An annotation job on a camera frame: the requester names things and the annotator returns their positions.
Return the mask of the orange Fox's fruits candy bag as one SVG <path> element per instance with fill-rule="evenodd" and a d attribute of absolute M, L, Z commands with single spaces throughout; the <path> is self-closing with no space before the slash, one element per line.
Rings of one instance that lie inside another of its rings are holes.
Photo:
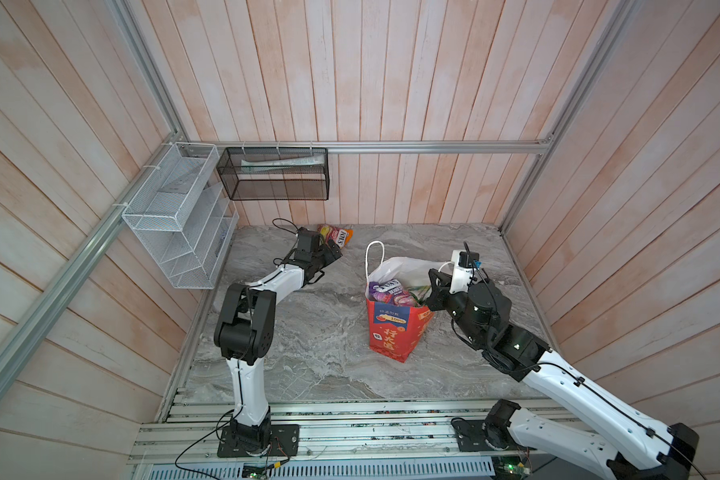
<path fill-rule="evenodd" d="M 352 229 L 322 224 L 318 227 L 318 232 L 324 238 L 325 242 L 333 241 L 339 248 L 344 248 L 353 237 Z"/>

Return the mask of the red paper gift bag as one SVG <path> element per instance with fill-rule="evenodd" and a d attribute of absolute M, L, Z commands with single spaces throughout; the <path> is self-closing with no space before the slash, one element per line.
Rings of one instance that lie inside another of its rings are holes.
<path fill-rule="evenodd" d="M 451 262 L 433 262 L 409 257 L 385 256 L 385 245 L 372 241 L 365 250 L 364 273 L 366 279 L 366 307 L 371 350 L 405 362 L 415 350 L 425 333 L 434 313 L 425 305 L 431 293 L 428 272 L 437 269 L 445 273 L 453 271 Z M 415 307 L 378 303 L 369 298 L 370 282 L 384 283 L 399 280 L 415 297 Z"/>

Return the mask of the purple Fox's berries candy bag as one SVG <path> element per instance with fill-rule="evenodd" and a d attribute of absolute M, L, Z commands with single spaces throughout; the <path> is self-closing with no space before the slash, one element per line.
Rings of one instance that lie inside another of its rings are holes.
<path fill-rule="evenodd" d="M 378 303 L 407 307 L 418 305 L 415 297 L 397 279 L 384 283 L 370 282 L 368 295 L 371 300 Z"/>

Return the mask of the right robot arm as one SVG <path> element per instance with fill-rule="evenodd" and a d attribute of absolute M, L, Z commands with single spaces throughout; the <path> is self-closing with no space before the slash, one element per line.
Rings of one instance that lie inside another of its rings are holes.
<path fill-rule="evenodd" d="M 576 370 L 547 342 L 509 319 L 511 302 L 487 276 L 470 268 L 432 269 L 432 311 L 444 311 L 459 340 L 497 371 L 554 400 L 589 432 L 547 420 L 517 402 L 497 401 L 482 422 L 495 450 L 530 448 L 603 479 L 686 479 L 699 469 L 698 434 L 632 408 Z"/>

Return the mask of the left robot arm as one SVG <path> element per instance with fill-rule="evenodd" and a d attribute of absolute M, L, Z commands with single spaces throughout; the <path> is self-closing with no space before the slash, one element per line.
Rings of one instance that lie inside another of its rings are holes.
<path fill-rule="evenodd" d="M 335 241 L 298 228 L 294 246 L 272 273 L 227 289 L 213 335 L 233 382 L 232 418 L 220 432 L 224 445 L 256 454 L 269 446 L 271 409 L 265 396 L 263 359 L 274 339 L 277 304 L 319 281 L 324 269 L 341 256 Z"/>

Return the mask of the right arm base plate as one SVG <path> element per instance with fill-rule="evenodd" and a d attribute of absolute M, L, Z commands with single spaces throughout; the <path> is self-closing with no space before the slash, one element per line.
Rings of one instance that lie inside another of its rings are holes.
<path fill-rule="evenodd" d="M 460 452 L 526 452 L 529 447 L 516 443 L 504 427 L 493 425 L 487 420 L 467 420 L 454 417 L 450 420 Z"/>

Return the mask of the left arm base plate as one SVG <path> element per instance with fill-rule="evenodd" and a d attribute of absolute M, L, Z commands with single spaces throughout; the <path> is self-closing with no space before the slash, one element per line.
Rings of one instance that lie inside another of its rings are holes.
<path fill-rule="evenodd" d="M 300 440 L 298 424 L 262 424 L 253 427 L 233 422 L 221 430 L 217 449 L 219 458 L 297 455 Z"/>

